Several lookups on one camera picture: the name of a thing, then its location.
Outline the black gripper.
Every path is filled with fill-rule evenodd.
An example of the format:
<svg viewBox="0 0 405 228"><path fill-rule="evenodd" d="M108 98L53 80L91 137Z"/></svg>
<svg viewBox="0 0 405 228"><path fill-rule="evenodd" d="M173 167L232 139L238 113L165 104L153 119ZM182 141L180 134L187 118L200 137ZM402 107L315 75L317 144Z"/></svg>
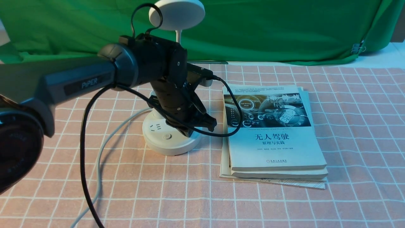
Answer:
<svg viewBox="0 0 405 228"><path fill-rule="evenodd" d="M163 110L167 111L178 120L188 123L195 128L206 128L213 132L217 120L208 113L199 114L194 104L183 95L173 83L159 79L150 83L156 94L157 100Z"/></svg>

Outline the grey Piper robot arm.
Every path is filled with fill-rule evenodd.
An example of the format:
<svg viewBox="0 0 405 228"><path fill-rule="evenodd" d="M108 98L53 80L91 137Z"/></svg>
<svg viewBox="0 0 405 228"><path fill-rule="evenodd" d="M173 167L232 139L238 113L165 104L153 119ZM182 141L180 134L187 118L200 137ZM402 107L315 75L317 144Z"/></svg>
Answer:
<svg viewBox="0 0 405 228"><path fill-rule="evenodd" d="M179 43L153 35L120 36L97 56L1 65L1 193L23 179L55 134L55 107L103 87L150 84L148 101L184 136L217 126L195 89L212 71L187 63Z"/></svg>

